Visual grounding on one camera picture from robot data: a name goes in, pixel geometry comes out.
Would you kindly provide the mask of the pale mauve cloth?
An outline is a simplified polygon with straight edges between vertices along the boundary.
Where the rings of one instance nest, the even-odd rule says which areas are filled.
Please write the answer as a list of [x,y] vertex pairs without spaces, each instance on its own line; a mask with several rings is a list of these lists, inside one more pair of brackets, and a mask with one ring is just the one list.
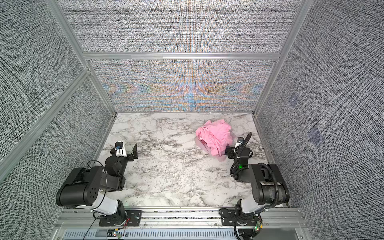
[[200,148],[203,152],[207,153],[210,157],[213,157],[214,159],[218,160],[219,162],[224,162],[227,159],[227,156],[221,155],[212,155],[211,154],[211,149],[207,146],[207,144],[204,141],[199,140],[198,137],[194,138],[194,141],[198,148]]

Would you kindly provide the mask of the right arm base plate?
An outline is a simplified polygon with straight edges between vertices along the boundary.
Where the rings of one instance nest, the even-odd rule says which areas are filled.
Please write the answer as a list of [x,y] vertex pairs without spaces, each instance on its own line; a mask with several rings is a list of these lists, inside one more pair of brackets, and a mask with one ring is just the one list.
[[221,208],[219,209],[221,223],[223,226],[256,226],[257,223],[262,224],[263,220],[260,214],[248,213],[245,214],[240,210]]

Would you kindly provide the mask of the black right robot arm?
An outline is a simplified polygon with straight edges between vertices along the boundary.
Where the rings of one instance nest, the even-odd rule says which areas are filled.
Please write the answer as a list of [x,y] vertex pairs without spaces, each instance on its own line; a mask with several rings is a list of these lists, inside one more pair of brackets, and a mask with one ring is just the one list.
[[251,185],[251,195],[236,204],[236,217],[255,214],[289,202],[288,187],[276,164],[250,164],[253,152],[247,147],[227,146],[225,155],[234,161],[230,176],[238,183]]

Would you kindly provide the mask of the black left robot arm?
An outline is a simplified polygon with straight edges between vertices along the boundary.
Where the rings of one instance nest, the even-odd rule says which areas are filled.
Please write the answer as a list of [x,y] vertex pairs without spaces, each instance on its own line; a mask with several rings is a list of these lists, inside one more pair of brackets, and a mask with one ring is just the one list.
[[140,225],[142,211],[127,211],[121,200],[107,197],[107,192],[122,191],[127,164],[139,158],[138,146],[127,153],[123,142],[116,142],[105,163],[97,161],[92,168],[75,168],[57,192],[56,203],[61,207],[88,209],[98,216],[100,227]]

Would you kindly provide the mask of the bright pink cloth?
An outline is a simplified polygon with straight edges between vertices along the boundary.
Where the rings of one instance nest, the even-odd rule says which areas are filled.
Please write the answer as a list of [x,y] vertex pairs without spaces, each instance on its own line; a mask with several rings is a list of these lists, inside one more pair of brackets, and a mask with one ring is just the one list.
[[232,127],[224,119],[220,119],[214,122],[208,120],[195,133],[211,149],[212,155],[221,156],[225,154],[226,147],[233,143],[231,130]]

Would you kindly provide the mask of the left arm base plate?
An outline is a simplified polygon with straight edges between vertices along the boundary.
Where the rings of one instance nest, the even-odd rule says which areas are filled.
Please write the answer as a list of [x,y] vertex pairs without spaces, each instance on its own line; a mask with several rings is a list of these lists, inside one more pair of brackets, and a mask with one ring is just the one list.
[[99,221],[100,227],[138,227],[142,218],[142,211],[140,210],[125,210],[117,212],[113,215],[101,217]]

